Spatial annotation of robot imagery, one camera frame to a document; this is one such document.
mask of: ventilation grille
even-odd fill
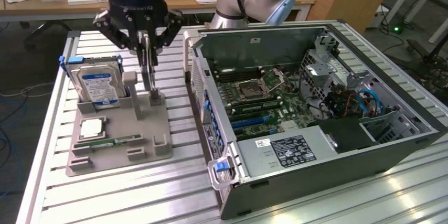
[[[202,77],[202,69],[199,68],[198,61],[194,60],[194,70],[193,70],[193,89],[197,95],[197,100],[199,102],[201,108],[205,106],[205,80]]]
[[[221,176],[219,176],[219,178],[218,178],[218,180],[219,180],[221,182],[230,181],[231,179],[233,179],[233,173],[231,173],[230,170],[226,171],[226,172],[222,172],[222,173],[221,173]],[[223,200],[223,202],[227,201],[227,198],[230,197],[230,193],[231,193],[231,187],[225,188],[223,190],[221,190],[221,194],[222,194],[222,200]]]

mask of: hard drive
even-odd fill
[[[122,82],[122,58],[71,57],[65,65],[81,102],[93,102],[97,109],[115,108],[127,97]]]

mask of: aluminum extrusion table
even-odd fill
[[[347,25],[335,27],[448,125],[448,108],[393,64]],[[389,172],[223,221],[210,183],[193,118],[183,72],[183,31],[159,56],[157,86],[167,96],[174,158],[87,174],[66,176],[78,93],[59,71],[18,223],[426,223],[448,222],[448,139],[413,154]],[[121,52],[125,69],[138,60],[98,31],[67,40],[66,56]],[[362,63],[347,50],[342,59],[355,71]]]

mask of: blue cable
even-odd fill
[[[22,104],[22,102],[15,102],[15,101],[11,101],[11,100],[7,100],[7,99],[0,99],[0,102],[5,102],[7,104]],[[23,113],[19,116],[19,118],[15,119],[13,122],[10,122],[7,125],[3,125],[3,126],[0,125],[0,130],[5,133],[5,135],[6,135],[6,132],[5,132],[3,129],[7,129],[7,128],[11,128],[13,126],[15,126],[22,121],[22,119],[25,118],[25,116],[27,114],[27,111],[29,111],[29,107],[27,107],[27,104],[25,104],[25,106],[23,106]],[[17,181],[13,189],[9,190],[9,191],[6,191],[0,195],[0,200],[2,200],[21,186],[22,179],[23,179],[23,166],[22,166],[22,162],[21,162],[21,159],[19,159],[19,155],[18,155],[18,149],[17,149],[15,145],[13,144],[9,136],[6,135],[5,137],[0,137],[0,141],[5,142],[6,147],[10,145],[13,155],[15,156],[18,164],[19,164],[19,179],[18,179],[18,181]]]
[[[5,102],[7,104],[22,104],[22,102],[15,102],[15,101],[11,101],[11,100],[7,100],[7,99],[2,99],[2,98],[0,98],[0,102]],[[14,120],[11,123],[9,123],[7,125],[3,125],[2,127],[5,129],[10,129],[14,125],[17,125],[22,121],[22,119],[25,118],[25,116],[27,114],[27,111],[29,111],[29,106],[27,106],[27,104],[25,104],[25,106],[23,106],[23,113],[19,116],[19,118],[17,120]]]
[[[365,104],[363,104],[363,100],[362,100],[361,93],[370,93],[370,94],[374,96],[374,98],[375,98],[375,100],[377,100],[377,106],[381,108],[381,114],[383,114],[382,102],[381,102],[379,96],[377,95],[377,93],[374,92],[374,90],[370,90],[370,89],[362,89],[362,90],[358,92],[358,95],[357,95],[361,108],[362,108],[365,111],[369,111],[369,109],[366,108],[366,106],[365,106]]]
[[[9,140],[9,138],[5,139],[5,138],[2,137],[0,139],[2,139],[3,141],[6,141],[6,142],[10,144],[10,146],[11,146],[11,150],[13,150],[13,154],[14,154],[14,156],[15,156],[15,158],[17,158],[18,163],[19,163],[19,179],[18,179],[17,184],[14,185],[13,189],[11,189],[10,191],[6,191],[6,192],[0,195],[0,199],[3,199],[3,198],[9,195],[9,193],[11,193],[11,192],[19,187],[19,185],[21,185],[22,178],[23,178],[23,168],[22,168],[22,162],[21,162],[21,159],[19,159],[18,150],[17,150],[15,145],[11,143],[11,141]]]

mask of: motherboard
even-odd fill
[[[283,68],[221,74],[215,79],[239,141],[306,128],[317,121],[294,75],[287,76]]]

